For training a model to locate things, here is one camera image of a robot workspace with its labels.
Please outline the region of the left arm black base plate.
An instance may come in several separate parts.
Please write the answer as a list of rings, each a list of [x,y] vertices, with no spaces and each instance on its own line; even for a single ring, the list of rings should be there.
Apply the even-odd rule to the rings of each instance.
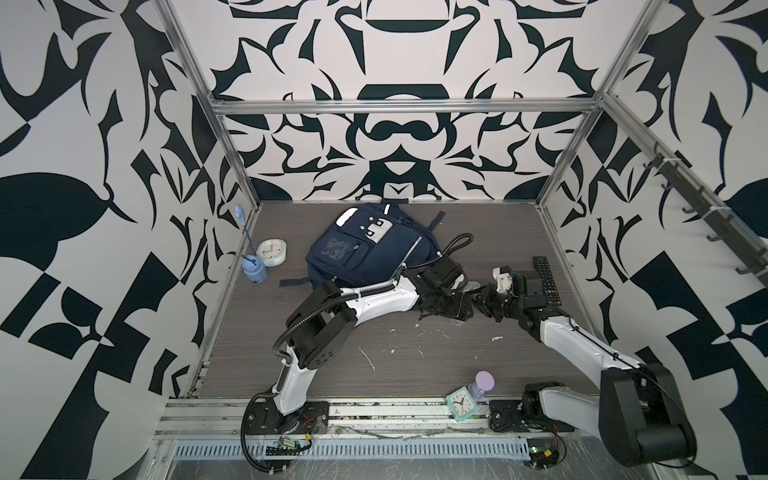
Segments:
[[[307,402],[297,411],[283,414],[274,399],[257,399],[245,409],[243,431],[246,435],[304,434],[326,424],[330,404]]]

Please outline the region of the right circuit board green light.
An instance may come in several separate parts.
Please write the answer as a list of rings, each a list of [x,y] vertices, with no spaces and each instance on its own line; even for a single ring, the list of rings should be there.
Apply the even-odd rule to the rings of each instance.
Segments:
[[[562,463],[567,456],[567,445],[557,435],[531,439],[528,443],[529,459],[525,464],[534,470],[549,470]]]

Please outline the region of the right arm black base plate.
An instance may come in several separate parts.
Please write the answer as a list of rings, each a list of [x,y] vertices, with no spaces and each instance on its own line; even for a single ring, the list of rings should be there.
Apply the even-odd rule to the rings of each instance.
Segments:
[[[489,406],[489,428],[497,433],[520,433],[527,432],[528,428],[524,423],[522,401],[512,400],[490,400]]]

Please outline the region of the purple lidded small bottle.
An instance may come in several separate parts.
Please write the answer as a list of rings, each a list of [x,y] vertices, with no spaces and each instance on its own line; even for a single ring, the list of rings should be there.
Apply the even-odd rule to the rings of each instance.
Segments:
[[[494,376],[488,371],[479,371],[476,373],[474,380],[470,383],[468,391],[474,400],[482,401],[494,388]]]

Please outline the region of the left small circuit board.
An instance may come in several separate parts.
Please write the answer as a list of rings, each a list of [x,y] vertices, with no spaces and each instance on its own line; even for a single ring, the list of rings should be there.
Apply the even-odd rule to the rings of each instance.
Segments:
[[[274,444],[268,445],[264,449],[264,457],[292,457],[298,456],[311,449],[313,441],[310,436],[306,436],[303,441],[291,439],[288,437],[279,438]]]

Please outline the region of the navy blue student backpack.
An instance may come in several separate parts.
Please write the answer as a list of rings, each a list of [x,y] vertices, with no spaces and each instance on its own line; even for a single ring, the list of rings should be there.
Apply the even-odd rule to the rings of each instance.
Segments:
[[[365,203],[342,212],[311,245],[307,275],[283,279],[281,287],[326,281],[354,288],[393,278],[398,268],[416,267],[438,258],[442,249],[434,230],[443,211],[423,225],[397,203]]]

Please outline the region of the light blue round wall clock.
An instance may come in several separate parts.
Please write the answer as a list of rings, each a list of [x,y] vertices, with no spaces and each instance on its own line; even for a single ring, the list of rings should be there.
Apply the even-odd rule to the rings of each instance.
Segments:
[[[256,255],[267,267],[282,265],[287,259],[287,243],[283,239],[266,239],[256,248]]]

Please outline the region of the clear plastic ruler case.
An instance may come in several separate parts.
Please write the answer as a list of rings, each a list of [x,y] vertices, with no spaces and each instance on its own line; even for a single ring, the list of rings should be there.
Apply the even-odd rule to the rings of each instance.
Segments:
[[[462,297],[466,294],[472,295],[482,287],[483,285],[478,281],[468,280],[464,276],[461,276],[450,285],[448,293],[453,297]]]

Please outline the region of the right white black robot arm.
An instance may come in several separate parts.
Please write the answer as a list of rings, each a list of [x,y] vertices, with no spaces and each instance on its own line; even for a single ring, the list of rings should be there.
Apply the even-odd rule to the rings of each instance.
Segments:
[[[598,389],[596,396],[563,385],[541,386],[541,414],[599,439],[626,467],[659,464],[681,468],[693,462],[697,439],[671,372],[611,348],[549,303],[539,280],[505,269],[487,285],[464,293],[485,316],[517,321],[534,340],[559,353]]]

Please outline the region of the small green alarm clock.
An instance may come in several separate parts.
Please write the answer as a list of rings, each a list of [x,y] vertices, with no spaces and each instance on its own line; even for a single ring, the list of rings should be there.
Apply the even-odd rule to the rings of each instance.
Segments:
[[[445,397],[445,404],[453,419],[457,422],[464,422],[473,417],[478,410],[475,399],[465,386],[447,395]]]

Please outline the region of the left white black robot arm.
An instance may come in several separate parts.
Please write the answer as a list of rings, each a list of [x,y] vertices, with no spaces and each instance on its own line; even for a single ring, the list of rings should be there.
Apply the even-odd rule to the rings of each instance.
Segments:
[[[275,407],[285,417],[302,410],[316,371],[366,322],[412,309],[424,316],[467,320],[472,315],[468,283],[461,265],[448,256],[414,268],[401,266],[390,279],[372,285],[323,283],[297,307],[272,346],[282,364],[271,390]]]

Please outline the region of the wall mounted hook rail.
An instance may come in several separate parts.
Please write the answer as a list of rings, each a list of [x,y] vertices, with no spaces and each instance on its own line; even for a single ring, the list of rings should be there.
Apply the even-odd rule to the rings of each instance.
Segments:
[[[739,275],[751,275],[767,287],[767,243],[763,241],[726,203],[677,156],[656,141],[653,158],[644,165],[665,180],[662,189],[673,191],[685,202],[682,212],[705,222],[711,234],[709,242],[724,243],[741,261]]]

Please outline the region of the black tv remote control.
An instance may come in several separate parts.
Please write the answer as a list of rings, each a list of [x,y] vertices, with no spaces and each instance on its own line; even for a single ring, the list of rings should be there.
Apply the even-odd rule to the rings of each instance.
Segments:
[[[543,295],[547,304],[552,307],[560,307],[562,305],[562,300],[548,259],[545,256],[534,256],[532,261],[534,270],[540,277]]]

